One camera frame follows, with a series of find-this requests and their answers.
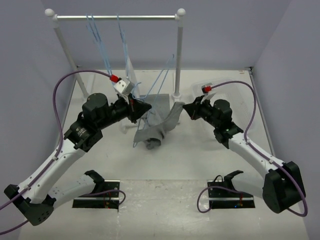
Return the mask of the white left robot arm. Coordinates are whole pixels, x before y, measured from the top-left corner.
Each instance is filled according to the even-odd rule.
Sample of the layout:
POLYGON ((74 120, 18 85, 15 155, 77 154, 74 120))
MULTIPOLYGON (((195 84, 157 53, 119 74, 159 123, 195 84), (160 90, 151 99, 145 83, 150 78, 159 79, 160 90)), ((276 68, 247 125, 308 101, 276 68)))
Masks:
POLYGON ((128 100, 118 97, 109 104, 104 94, 91 94, 57 149, 28 179, 18 185, 8 185, 5 195, 33 226, 42 224, 55 209, 77 197, 106 195, 109 191, 104 190, 105 179, 94 170, 86 171, 70 185, 58 187, 55 184, 103 138, 103 129, 125 118, 136 122, 151 108, 149 103, 132 96, 128 100))

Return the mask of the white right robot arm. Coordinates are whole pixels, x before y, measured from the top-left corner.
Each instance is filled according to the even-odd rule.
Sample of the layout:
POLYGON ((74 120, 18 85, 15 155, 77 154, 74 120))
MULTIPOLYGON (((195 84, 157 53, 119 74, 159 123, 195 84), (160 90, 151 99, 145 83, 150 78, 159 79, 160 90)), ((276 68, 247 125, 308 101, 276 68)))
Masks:
POLYGON ((295 212, 299 217, 306 217, 308 205, 306 192, 299 166, 290 161, 284 162, 255 144, 247 132, 232 120, 230 103, 218 99, 213 104, 203 96, 192 103, 183 105, 191 120, 203 119, 214 128, 215 139, 225 148, 246 160, 262 177, 262 199, 274 213, 291 211, 291 206, 303 203, 304 211, 295 212))

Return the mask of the grey tank top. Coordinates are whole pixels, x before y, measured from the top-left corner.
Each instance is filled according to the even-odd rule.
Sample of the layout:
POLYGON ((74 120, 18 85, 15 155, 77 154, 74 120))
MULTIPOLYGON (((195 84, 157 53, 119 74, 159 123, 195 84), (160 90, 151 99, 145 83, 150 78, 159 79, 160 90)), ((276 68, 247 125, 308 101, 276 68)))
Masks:
POLYGON ((167 133, 178 125, 184 104, 181 101, 175 102, 165 118, 162 118, 159 112, 152 108, 147 116, 142 118, 144 126, 136 131, 133 138, 133 147, 140 142, 144 143, 148 150, 160 147, 167 133))

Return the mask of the blue wire hanger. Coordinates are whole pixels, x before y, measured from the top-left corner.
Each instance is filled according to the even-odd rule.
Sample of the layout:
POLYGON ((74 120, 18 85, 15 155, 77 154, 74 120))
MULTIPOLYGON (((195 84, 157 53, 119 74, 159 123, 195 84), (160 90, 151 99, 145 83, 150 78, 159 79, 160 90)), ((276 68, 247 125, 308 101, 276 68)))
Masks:
POLYGON ((174 59, 175 59, 175 54, 173 53, 169 58, 168 60, 166 61, 165 63, 165 66, 164 68, 160 71, 160 73, 158 74, 157 78, 155 79, 155 81, 153 82, 153 84, 151 85, 150 89, 148 90, 147 94, 145 94, 144 96, 138 96, 138 93, 136 92, 136 89, 138 88, 138 85, 141 84, 141 82, 137 82, 134 84, 134 87, 133 87, 133 90, 131 91, 132 93, 132 96, 134 99, 136 100, 142 100, 143 102, 146 101, 146 99, 149 97, 151 91, 153 90, 153 88, 155 87, 157 81, 159 80, 160 76, 162 75, 163 71, 166 71, 165 72, 165 75, 163 77, 163 80, 160 84, 160 87, 158 88, 157 90, 157 93, 156 94, 153 94, 154 95, 154 100, 152 102, 152 107, 151 107, 151 110, 148 110, 146 112, 146 116, 145 118, 140 118, 139 121, 138 121, 138 125, 137 125, 137 130, 136 130, 136 133, 138 132, 138 130, 145 130, 147 128, 147 124, 149 123, 149 118, 151 116, 151 114, 154 112, 154 106, 155 106, 155 103, 156 103, 156 100, 160 94, 160 91, 165 83, 165 80, 167 78, 167 75, 169 73, 169 70, 171 68, 171 66, 173 65, 173 62, 174 62, 174 59))

